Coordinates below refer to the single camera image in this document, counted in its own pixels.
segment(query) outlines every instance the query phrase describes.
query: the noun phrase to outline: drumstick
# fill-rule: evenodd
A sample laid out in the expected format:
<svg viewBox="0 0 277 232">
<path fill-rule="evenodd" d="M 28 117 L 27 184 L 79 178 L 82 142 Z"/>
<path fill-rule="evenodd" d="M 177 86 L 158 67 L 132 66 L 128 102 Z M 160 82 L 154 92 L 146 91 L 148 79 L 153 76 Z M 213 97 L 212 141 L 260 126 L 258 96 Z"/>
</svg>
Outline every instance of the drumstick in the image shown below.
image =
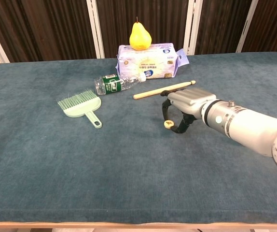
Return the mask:
<svg viewBox="0 0 277 232">
<path fill-rule="evenodd" d="M 164 90 L 170 91 L 170 90 L 186 87 L 186 86 L 189 86 L 189 85 L 194 85 L 195 83 L 196 83 L 196 81 L 187 81 L 187 82 L 179 83 L 179 84 L 172 85 L 172 86 L 158 88 L 158 89 L 151 90 L 151 91 L 148 91 L 148 92 L 135 94 L 135 95 L 133 95 L 133 99 L 137 100 L 137 99 L 149 97 L 149 96 L 152 96 L 152 95 L 160 94 Z"/>
</svg>

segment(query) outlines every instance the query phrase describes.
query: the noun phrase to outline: green brush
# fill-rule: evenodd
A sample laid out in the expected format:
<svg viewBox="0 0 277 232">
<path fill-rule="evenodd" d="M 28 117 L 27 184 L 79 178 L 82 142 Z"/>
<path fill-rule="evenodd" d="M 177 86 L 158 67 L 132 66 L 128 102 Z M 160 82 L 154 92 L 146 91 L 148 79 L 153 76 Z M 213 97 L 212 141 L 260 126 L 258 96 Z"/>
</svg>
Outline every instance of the green brush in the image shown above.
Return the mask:
<svg viewBox="0 0 277 232">
<path fill-rule="evenodd" d="M 94 114 L 101 106 L 101 99 L 92 90 L 76 94 L 58 102 L 63 112 L 69 117 L 81 117 L 86 115 L 95 128 L 101 128 L 102 123 Z"/>
</svg>

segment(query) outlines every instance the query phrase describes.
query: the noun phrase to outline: table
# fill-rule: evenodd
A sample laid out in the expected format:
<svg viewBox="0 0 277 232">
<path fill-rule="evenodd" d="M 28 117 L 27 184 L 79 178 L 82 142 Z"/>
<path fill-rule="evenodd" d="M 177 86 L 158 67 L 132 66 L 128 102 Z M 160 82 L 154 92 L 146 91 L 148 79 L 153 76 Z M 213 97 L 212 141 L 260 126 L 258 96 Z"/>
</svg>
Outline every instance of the table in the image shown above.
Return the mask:
<svg viewBox="0 0 277 232">
<path fill-rule="evenodd" d="M 196 80 L 220 99 L 277 117 L 277 52 L 188 58 L 175 78 L 101 96 L 101 129 L 67 117 L 57 101 L 115 73 L 117 59 L 0 64 L 0 227 L 276 229 L 272 158 L 202 121 L 175 134 L 163 126 L 165 97 L 132 96 Z"/>
</svg>

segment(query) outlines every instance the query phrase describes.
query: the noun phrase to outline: dark brown curtain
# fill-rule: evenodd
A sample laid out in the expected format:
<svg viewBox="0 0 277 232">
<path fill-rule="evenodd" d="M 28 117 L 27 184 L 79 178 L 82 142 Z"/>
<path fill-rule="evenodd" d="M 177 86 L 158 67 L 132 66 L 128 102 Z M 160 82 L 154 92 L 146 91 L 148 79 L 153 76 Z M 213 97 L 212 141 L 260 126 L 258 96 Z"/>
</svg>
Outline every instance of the dark brown curtain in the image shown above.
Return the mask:
<svg viewBox="0 0 277 232">
<path fill-rule="evenodd" d="M 86 0 L 0 0 L 10 62 L 95 58 Z"/>
<path fill-rule="evenodd" d="M 138 16 L 152 37 L 152 43 L 173 43 L 183 47 L 188 0 L 97 0 L 106 58 L 114 58 L 118 47 L 129 44 Z"/>
<path fill-rule="evenodd" d="M 195 54 L 235 52 L 251 0 L 203 0 Z"/>
<path fill-rule="evenodd" d="M 277 1 L 259 0 L 242 52 L 277 51 Z"/>
</svg>

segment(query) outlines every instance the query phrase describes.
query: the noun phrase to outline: wooden table edge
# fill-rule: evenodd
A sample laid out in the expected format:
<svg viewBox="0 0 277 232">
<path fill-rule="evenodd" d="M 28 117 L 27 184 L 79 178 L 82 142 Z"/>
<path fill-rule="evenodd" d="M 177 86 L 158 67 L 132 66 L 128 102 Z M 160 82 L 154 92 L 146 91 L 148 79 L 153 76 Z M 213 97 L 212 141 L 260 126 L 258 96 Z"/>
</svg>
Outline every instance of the wooden table edge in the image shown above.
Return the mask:
<svg viewBox="0 0 277 232">
<path fill-rule="evenodd" d="M 119 229 L 274 229 L 272 223 L 217 222 L 209 224 L 145 223 L 123 224 L 110 222 L 0 222 L 0 228 L 119 228 Z"/>
</svg>

